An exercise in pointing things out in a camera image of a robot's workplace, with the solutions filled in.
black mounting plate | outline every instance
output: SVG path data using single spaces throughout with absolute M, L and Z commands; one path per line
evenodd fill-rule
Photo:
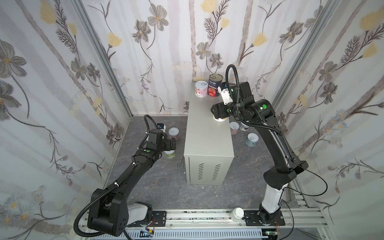
M 264 226 L 263 224 L 261 224 L 259 222 L 259 219 L 258 219 L 258 216 L 257 216 L 257 213 L 258 213 L 259 210 L 245 210 L 244 211 L 244 220 L 245 220 L 245 224 L 247 226 Z M 278 215 L 276 216 L 276 222 L 280 225 L 280 226 L 285 226 L 285 221 L 283 218 L 281 218 L 283 216 L 283 214 L 281 212 L 278 213 Z
M 167 211 L 152 211 L 152 215 L 155 218 L 155 227 L 166 226 Z M 143 226 L 139 222 L 134 222 L 134 223 L 131 223 L 128 227 L 143 227 Z

cabinet top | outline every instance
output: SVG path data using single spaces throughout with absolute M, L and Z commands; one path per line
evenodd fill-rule
M 217 122 L 211 113 L 212 105 L 222 102 L 221 96 L 198 98 L 195 83 L 190 92 L 184 154 L 234 157 L 229 118 Z

white can lid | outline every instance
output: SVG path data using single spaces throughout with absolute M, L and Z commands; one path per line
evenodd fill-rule
M 168 133 L 169 135 L 171 136 L 176 136 L 177 134 L 179 134 L 179 129 L 177 127 L 171 127 L 169 130 L 168 130 Z
M 237 218 L 242 218 L 244 216 L 244 210 L 241 207 L 237 207 L 233 210 L 234 215 Z
M 201 89 L 208 88 L 208 83 L 206 81 L 198 81 L 195 83 L 195 87 Z
M 252 142 L 257 142 L 259 140 L 259 136 L 257 136 L 256 133 L 250 133 L 248 134 L 248 139 L 251 140 Z
M 229 126 L 232 128 L 232 129 L 239 129 L 240 125 L 237 123 L 237 122 L 230 122 L 229 123 Z

flower center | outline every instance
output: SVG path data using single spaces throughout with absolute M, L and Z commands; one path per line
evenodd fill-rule
M 11 63 L 12 61 L 9 58 L 3 58 L 3 62 Z
M 28 214 L 23 214 L 22 215 L 22 220 L 26 220 L 28 218 Z

vent grille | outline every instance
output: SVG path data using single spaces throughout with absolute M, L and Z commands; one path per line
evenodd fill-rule
M 199 172 L 197 173 L 198 180 L 203 179 L 203 169 L 204 169 L 204 163 L 199 164 Z
M 214 174 L 212 175 L 212 181 L 216 180 L 217 175 L 218 175 L 218 171 L 219 171 L 219 169 L 220 169 L 220 165 L 221 165 L 221 164 L 217 164 L 217 165 L 215 166 Z
M 152 238 L 140 237 L 140 230 L 126 229 L 128 236 L 132 239 L 255 239 L 255 238 L 268 238 L 262 235 L 261 229 L 158 229 Z M 121 234 L 114 237 L 109 234 L 104 234 L 91 239 L 97 240 L 111 240 L 111 239 L 124 239 L 126 237 Z

